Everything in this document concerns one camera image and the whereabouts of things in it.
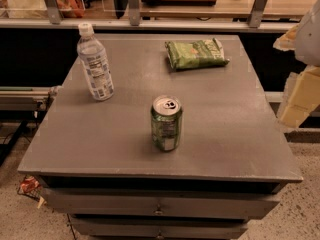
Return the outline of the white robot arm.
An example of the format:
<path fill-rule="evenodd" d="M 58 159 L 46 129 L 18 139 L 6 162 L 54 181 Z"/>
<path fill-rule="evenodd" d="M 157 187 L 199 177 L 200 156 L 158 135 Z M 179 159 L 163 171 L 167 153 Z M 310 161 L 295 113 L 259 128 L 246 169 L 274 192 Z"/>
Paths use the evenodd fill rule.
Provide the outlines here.
<path fill-rule="evenodd" d="M 298 128 L 320 106 L 320 1 L 303 16 L 300 23 L 277 38 L 273 47 L 293 51 L 306 68 L 291 72 L 286 80 L 278 122 Z"/>

